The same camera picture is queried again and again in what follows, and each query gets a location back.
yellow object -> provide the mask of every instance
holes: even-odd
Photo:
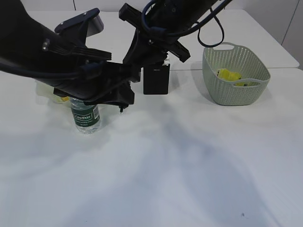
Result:
[[[242,78],[241,74],[238,73],[238,72],[230,72],[229,70],[227,69],[221,69],[221,70],[218,70],[218,74],[217,76],[220,78],[220,79],[224,79],[226,81],[237,81],[239,79]],[[244,83],[237,83],[235,84],[236,86],[245,86]]]
[[[68,101],[69,99],[70,98],[68,98],[68,97],[61,98],[61,100],[64,101],[64,102]]]

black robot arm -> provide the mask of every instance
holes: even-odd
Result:
[[[64,21],[52,32],[33,20],[20,0],[1,0],[0,70],[44,82],[59,96],[123,109],[134,103],[130,82],[140,81],[141,67],[164,61],[168,51],[185,62],[190,54],[178,39],[198,30],[230,1],[194,28],[217,0],[153,0],[143,14],[125,4],[119,16],[136,32],[124,63],[118,64],[108,62],[111,53],[85,45],[87,36],[103,30],[98,9]]]

plastic basket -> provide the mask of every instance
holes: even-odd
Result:
[[[250,105],[263,93],[270,74],[261,60],[247,47],[232,43],[230,50],[205,48],[203,51],[203,78],[212,99],[220,105]],[[220,69],[239,72],[242,79],[229,82],[217,77]],[[248,87],[236,86],[248,83]]]

water bottle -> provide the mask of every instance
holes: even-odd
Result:
[[[71,111],[77,129],[84,134],[92,134],[100,127],[100,115],[97,105],[85,105],[83,101],[71,98]]]

green bottle label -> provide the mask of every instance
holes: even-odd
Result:
[[[100,119],[98,106],[96,105],[87,110],[75,110],[72,108],[71,111],[76,125],[80,127],[93,126]]]

